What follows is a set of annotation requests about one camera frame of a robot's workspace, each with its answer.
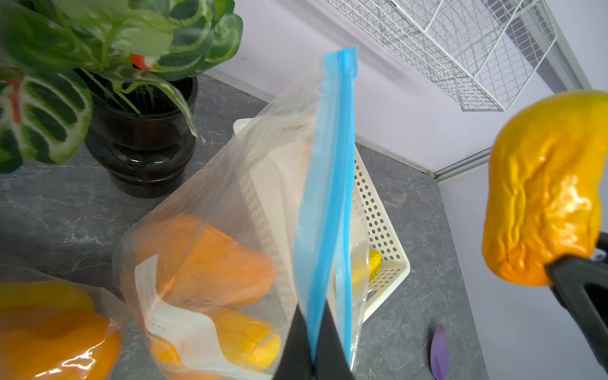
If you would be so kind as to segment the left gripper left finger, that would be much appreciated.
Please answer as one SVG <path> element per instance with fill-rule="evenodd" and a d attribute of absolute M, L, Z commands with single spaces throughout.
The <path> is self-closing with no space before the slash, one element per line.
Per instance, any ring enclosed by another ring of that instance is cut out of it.
<path fill-rule="evenodd" d="M 296 307 L 283 355 L 273 380 L 312 380 L 314 366 L 310 356 L 307 324 Z"/>

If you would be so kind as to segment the large orange mango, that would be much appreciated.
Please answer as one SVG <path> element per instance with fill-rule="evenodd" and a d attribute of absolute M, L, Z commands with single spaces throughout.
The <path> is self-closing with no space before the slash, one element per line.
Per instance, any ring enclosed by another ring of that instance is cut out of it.
<path fill-rule="evenodd" d="M 2 379 L 105 379 L 120 350 L 120 331 L 97 313 L 1 314 Z"/>

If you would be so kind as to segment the big orange mango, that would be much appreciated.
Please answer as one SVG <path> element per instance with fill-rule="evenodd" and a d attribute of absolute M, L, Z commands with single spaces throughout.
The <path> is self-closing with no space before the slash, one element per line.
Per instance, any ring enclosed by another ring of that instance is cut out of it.
<path fill-rule="evenodd" d="M 276 278 L 270 257 L 191 215 L 145 223 L 135 243 L 139 264 L 158 258 L 158 294 L 176 307 L 248 306 L 265 296 Z"/>

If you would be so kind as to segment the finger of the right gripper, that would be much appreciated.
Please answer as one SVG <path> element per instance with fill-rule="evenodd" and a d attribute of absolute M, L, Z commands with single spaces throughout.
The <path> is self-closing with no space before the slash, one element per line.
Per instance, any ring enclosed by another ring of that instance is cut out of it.
<path fill-rule="evenodd" d="M 546 266 L 551 289 L 607 369 L 607 264 L 565 255 Z"/>

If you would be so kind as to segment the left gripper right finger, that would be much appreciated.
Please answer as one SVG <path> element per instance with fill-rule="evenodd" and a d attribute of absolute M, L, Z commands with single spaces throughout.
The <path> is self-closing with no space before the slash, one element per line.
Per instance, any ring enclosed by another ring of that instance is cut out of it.
<path fill-rule="evenodd" d="M 314 378 L 318 380 L 355 380 L 327 302 L 318 337 Z"/>

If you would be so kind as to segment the clear zip-top bag blue zipper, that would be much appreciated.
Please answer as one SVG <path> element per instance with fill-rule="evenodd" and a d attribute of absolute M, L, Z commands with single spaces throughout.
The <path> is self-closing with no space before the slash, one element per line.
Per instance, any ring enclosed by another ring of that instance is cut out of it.
<path fill-rule="evenodd" d="M 107 379 L 119 358 L 126 305 L 104 288 L 1 267 L 1 377 Z"/>

